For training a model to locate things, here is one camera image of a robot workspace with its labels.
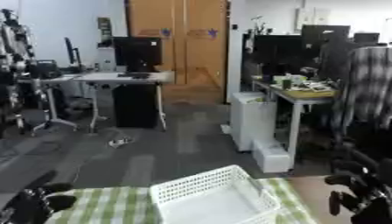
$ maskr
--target green checkered tablecloth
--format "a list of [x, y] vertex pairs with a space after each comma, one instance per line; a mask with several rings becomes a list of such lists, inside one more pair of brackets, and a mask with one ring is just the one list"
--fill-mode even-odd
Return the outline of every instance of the green checkered tablecloth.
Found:
[[[276, 224], [318, 223], [286, 180], [269, 178], [260, 182], [282, 204]], [[148, 188], [80, 189], [66, 194], [76, 196], [77, 202], [71, 209], [56, 213], [47, 223], [155, 223]]]

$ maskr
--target black computer tower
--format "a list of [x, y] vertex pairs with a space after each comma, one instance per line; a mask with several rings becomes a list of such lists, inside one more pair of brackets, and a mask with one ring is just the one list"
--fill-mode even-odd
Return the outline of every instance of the black computer tower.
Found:
[[158, 121], [156, 95], [155, 85], [123, 85], [113, 89], [116, 126], [155, 128]]

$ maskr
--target wooden door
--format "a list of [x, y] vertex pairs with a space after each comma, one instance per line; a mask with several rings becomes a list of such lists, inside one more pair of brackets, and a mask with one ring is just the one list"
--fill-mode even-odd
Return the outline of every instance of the wooden door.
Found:
[[210, 102], [223, 102], [226, 1], [185, 0], [186, 83]]
[[226, 0], [130, 0], [129, 11], [133, 36], [163, 39], [159, 69], [176, 72], [166, 102], [223, 102]]
[[157, 37], [162, 39], [163, 64], [158, 70], [175, 69], [174, 47], [175, 0], [129, 0], [129, 23], [134, 37]]

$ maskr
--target keyboard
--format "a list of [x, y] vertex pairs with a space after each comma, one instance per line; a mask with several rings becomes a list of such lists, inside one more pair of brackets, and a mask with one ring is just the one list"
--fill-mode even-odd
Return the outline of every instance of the keyboard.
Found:
[[150, 73], [119, 73], [117, 77], [130, 77], [134, 79], [143, 79], [146, 80], [150, 77]]

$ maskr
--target star logo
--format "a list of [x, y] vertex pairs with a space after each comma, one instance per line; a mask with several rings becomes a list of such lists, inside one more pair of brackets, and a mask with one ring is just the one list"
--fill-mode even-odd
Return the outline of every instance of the star logo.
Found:
[[208, 35], [210, 35], [213, 39], [215, 39], [216, 36], [218, 36], [218, 30], [211, 28], [210, 30], [208, 30]]
[[172, 35], [172, 31], [168, 28], [163, 28], [162, 29], [162, 35], [164, 35], [164, 37], [169, 38]]

